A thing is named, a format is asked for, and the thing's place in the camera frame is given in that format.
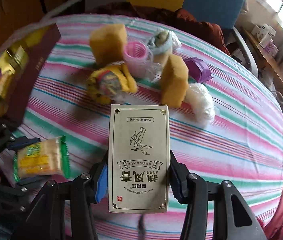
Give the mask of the yellow sponge left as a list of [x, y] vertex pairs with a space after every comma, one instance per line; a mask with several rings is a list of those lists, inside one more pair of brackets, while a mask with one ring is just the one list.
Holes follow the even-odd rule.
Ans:
[[127, 42], [128, 35], [124, 24], [105, 24], [91, 32], [89, 45], [96, 64], [105, 66], [123, 61]]

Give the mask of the yellow patterned sock ball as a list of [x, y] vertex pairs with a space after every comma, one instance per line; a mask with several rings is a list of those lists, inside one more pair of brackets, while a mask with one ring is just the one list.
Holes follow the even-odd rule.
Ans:
[[103, 105], [124, 101], [126, 94], [138, 91], [137, 83], [124, 63], [109, 64], [93, 71], [86, 84], [88, 96]]

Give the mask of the striped bed sheet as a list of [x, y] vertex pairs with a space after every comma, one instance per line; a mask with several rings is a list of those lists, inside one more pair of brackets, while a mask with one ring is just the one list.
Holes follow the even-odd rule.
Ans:
[[[71, 15], [54, 20], [60, 40], [37, 78], [18, 133], [51, 138], [65, 135], [72, 176], [88, 171], [106, 151], [110, 108], [93, 102], [85, 79], [94, 68], [91, 32], [103, 24], [122, 23], [130, 38], [144, 40], [157, 23], [120, 15]], [[212, 72], [207, 89], [215, 120], [195, 123], [187, 104], [169, 111], [170, 142], [177, 160], [203, 179], [231, 180], [258, 219], [268, 223], [283, 188], [283, 115], [271, 92], [244, 66], [212, 45], [184, 31], [177, 54], [199, 57]]]

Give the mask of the beige tea box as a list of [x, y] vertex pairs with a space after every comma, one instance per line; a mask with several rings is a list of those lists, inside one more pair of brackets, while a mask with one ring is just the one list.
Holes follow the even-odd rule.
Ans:
[[112, 105], [108, 156], [110, 212], [167, 211], [170, 130], [166, 105]]

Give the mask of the pink hair roller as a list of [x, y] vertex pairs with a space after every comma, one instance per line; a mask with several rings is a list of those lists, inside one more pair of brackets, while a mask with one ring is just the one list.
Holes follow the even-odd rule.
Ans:
[[124, 46], [123, 59], [133, 77], [146, 79], [152, 77], [153, 55], [140, 41], [130, 41]]

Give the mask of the grey bed rail right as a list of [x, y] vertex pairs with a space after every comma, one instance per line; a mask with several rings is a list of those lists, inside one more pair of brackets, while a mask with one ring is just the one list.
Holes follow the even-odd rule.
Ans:
[[244, 66], [246, 67], [246, 69], [248, 69], [258, 79], [259, 78], [258, 68], [257, 68], [256, 62], [253, 58], [253, 55], [250, 52], [250, 49], [248, 48], [246, 42], [244, 41], [240, 32], [235, 27], [233, 27], [233, 29], [231, 30], [231, 33], [233, 34], [233, 36], [234, 36], [242, 54], [243, 54], [243, 57], [246, 61], [246, 64], [244, 64]]

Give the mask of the rice cracker packet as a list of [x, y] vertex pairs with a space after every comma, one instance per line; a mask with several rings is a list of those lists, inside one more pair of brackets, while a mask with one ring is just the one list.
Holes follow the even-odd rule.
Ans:
[[18, 150], [14, 156], [13, 168], [15, 181], [55, 174], [70, 178], [66, 137], [63, 135], [48, 139]]

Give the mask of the yellow sponge right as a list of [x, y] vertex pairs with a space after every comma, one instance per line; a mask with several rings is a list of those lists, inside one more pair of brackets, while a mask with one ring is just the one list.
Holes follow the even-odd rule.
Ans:
[[169, 55], [160, 78], [161, 103], [171, 108], [180, 108], [189, 88], [189, 70], [184, 60]]

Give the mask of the wooden side table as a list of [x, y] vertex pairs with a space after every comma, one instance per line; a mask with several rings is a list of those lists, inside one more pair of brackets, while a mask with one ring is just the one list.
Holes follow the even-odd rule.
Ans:
[[283, 95], [283, 79], [281, 70], [277, 62], [259, 45], [256, 38], [249, 33], [244, 27], [241, 27], [243, 36], [252, 44], [253, 50], [262, 61], [262, 69], [268, 70], [274, 77], [276, 89]]

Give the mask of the white product boxes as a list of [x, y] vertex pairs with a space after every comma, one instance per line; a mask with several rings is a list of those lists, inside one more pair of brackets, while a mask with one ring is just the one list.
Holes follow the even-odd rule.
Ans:
[[255, 25], [251, 34], [257, 39], [259, 45], [272, 57], [278, 53], [278, 48], [273, 42], [276, 35], [275, 29], [270, 25], [263, 24], [262, 26]]

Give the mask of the yellow sponge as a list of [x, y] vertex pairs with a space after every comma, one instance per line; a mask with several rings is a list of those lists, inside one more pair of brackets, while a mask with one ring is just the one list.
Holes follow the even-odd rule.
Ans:
[[105, 24], [91, 32], [89, 45], [96, 64], [105, 66], [123, 61], [127, 42], [128, 35], [124, 24]]
[[161, 103], [171, 108], [180, 108], [189, 88], [189, 70], [184, 60], [169, 55], [160, 78]]

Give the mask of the gold lined storage box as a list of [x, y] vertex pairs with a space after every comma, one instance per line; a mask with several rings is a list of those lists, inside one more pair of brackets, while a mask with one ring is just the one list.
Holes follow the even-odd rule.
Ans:
[[0, 126], [20, 126], [33, 86], [60, 37], [53, 23], [17, 39], [0, 55]]

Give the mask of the white bed rail left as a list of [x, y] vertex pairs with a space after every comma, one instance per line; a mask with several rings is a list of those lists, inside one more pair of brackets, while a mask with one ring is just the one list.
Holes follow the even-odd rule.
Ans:
[[47, 12], [45, 14], [45, 16], [43, 16], [43, 18], [41, 19], [41, 22], [47, 21], [47, 20], [57, 16], [58, 14], [65, 11], [66, 9], [70, 8], [72, 5], [75, 5], [75, 4], [77, 4], [81, 1], [83, 1], [83, 0], [68, 0], [66, 3], [63, 3], [62, 5], [59, 5], [58, 7], [53, 9], [52, 11]]

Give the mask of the dark red blanket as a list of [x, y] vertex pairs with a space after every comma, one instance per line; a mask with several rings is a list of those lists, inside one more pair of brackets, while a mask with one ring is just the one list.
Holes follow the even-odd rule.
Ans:
[[215, 23], [199, 22], [185, 9], [170, 11], [163, 8], [132, 5], [130, 2], [112, 2], [87, 10], [87, 14], [124, 15], [165, 24], [208, 42], [230, 55], [225, 46], [221, 27]]

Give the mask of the white plastic bag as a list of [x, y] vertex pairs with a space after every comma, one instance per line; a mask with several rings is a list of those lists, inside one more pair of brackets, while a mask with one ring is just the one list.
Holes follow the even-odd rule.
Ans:
[[191, 83], [184, 101], [190, 105], [199, 126], [206, 127], [215, 120], [214, 100], [202, 83]]

